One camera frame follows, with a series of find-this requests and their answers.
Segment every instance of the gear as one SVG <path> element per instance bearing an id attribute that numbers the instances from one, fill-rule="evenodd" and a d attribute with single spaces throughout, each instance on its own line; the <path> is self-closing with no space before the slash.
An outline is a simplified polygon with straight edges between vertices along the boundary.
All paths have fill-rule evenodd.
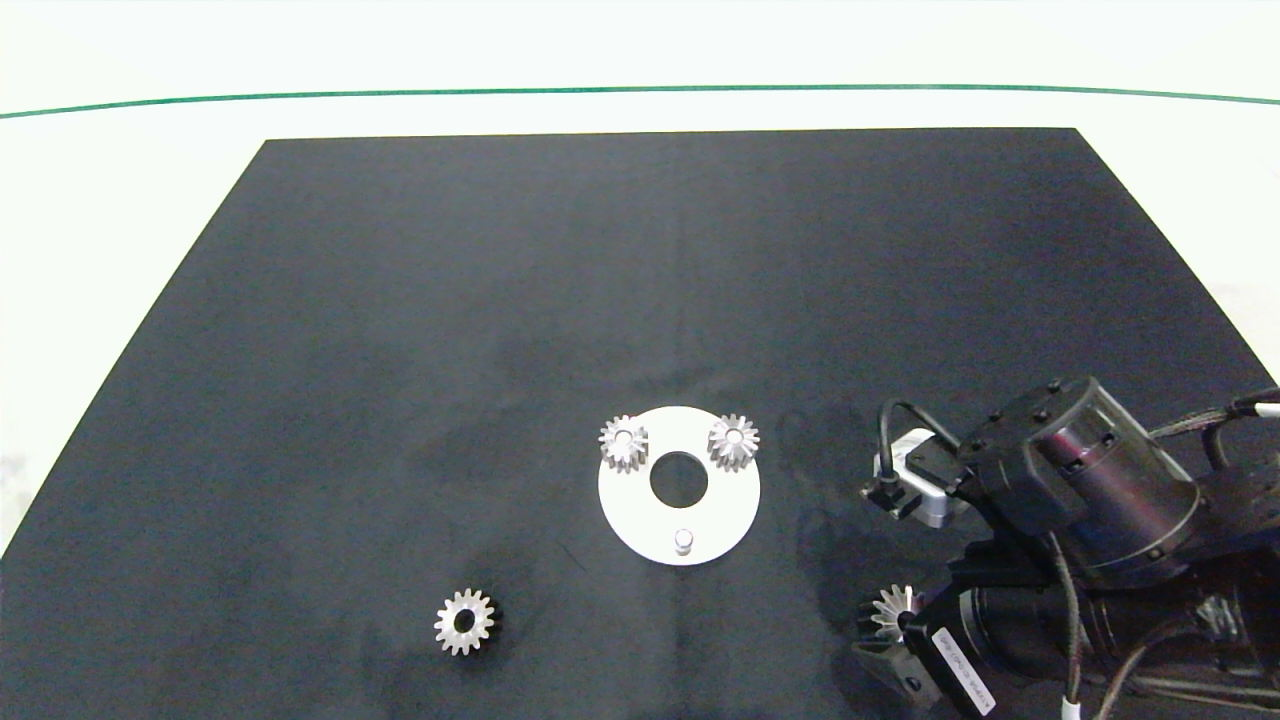
<path id="1" fill-rule="evenodd" d="M 741 470 L 760 448 L 760 432 L 745 415 L 721 416 L 707 436 L 707 451 L 726 470 Z"/>
<path id="2" fill-rule="evenodd" d="M 600 452 L 614 470 L 639 470 L 649 455 L 649 433 L 630 415 L 613 418 L 600 429 Z"/>
<path id="3" fill-rule="evenodd" d="M 480 641 L 489 639 L 489 629 L 497 624 L 494 620 L 497 609 L 492 601 L 493 598 L 484 597 L 480 591 L 471 592 L 471 588 L 453 593 L 453 600 L 444 598 L 444 610 L 435 611 L 440 620 L 431 625 L 440 630 L 435 635 L 435 639 L 443 641 L 440 650 L 452 651 L 453 655 L 460 650 L 462 655 L 472 650 L 479 651 Z"/>
<path id="4" fill-rule="evenodd" d="M 874 637 L 891 643 L 902 642 L 902 628 L 897 624 L 904 612 L 919 612 L 922 607 L 920 596 L 911 585 L 906 589 L 891 585 L 892 589 L 881 591 L 881 600 L 873 600 L 872 607 L 878 610 L 868 618 L 876 626 Z"/>

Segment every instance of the label sticker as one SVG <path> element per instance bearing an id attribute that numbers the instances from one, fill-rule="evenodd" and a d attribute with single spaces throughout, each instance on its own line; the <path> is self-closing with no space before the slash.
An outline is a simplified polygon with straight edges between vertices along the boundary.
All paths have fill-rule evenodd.
<path id="1" fill-rule="evenodd" d="M 946 660 L 947 665 L 951 666 L 951 671 L 960 680 L 960 687 L 964 688 L 964 692 L 969 693 L 969 700 L 978 707 L 978 712 L 982 715 L 991 712 L 996 707 L 996 698 L 991 696 L 987 683 L 982 682 L 978 671 L 974 670 L 969 659 L 964 656 L 964 651 L 960 650 L 956 639 L 951 637 L 951 630 L 942 628 L 933 633 L 933 644 L 942 653 L 942 660 Z"/>

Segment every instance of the cylindrical housing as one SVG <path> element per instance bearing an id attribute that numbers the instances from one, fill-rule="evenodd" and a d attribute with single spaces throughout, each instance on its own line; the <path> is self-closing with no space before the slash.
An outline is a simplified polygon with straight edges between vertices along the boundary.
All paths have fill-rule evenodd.
<path id="1" fill-rule="evenodd" d="M 960 455 L 1019 530 L 1060 530 L 1093 587 L 1158 583 L 1192 534 L 1199 488 L 1093 378 L 1012 401 Z"/>

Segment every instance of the gear teeth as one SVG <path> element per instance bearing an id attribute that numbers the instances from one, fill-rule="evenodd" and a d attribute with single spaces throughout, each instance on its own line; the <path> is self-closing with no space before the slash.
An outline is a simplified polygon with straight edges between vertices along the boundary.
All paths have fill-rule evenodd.
<path id="1" fill-rule="evenodd" d="M 760 448 L 760 430 L 736 413 L 724 416 L 707 433 L 707 452 L 717 466 L 737 471 L 746 468 Z"/>
<path id="2" fill-rule="evenodd" d="M 863 606 L 859 628 L 864 637 L 900 643 L 904 638 L 899 619 L 904 612 L 919 612 L 920 594 L 911 585 L 893 584 L 887 591 L 879 591 L 879 597 Z"/>
<path id="3" fill-rule="evenodd" d="M 472 615 L 471 626 L 466 632 L 458 630 L 453 624 L 458 612 L 463 610 Z M 498 609 L 493 603 L 493 598 L 485 597 L 480 591 L 467 588 L 466 592 L 454 592 L 452 600 L 444 600 L 444 610 L 436 610 L 435 614 L 440 618 L 431 625 L 439 630 L 435 639 L 442 643 L 442 651 L 453 656 L 457 656 L 458 652 L 466 656 L 472 650 L 479 651 L 481 641 L 492 637 L 490 630 L 497 632 L 495 615 L 498 615 Z"/>
<path id="4" fill-rule="evenodd" d="M 639 470 L 649 459 L 649 432 L 630 415 L 617 415 L 600 429 L 600 455 L 621 473 Z"/>

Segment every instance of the white background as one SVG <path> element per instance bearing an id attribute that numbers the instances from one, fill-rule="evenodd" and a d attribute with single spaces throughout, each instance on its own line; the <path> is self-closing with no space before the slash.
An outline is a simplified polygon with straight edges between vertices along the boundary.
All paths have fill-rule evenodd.
<path id="1" fill-rule="evenodd" d="M 0 113 L 246 92 L 704 83 L 1280 99 L 1277 31 L 1272 3 L 0 1 Z M 1079 128 L 1280 374 L 1275 105 L 685 92 L 256 100 L 0 119 L 0 548 L 266 138 L 929 126 Z"/>

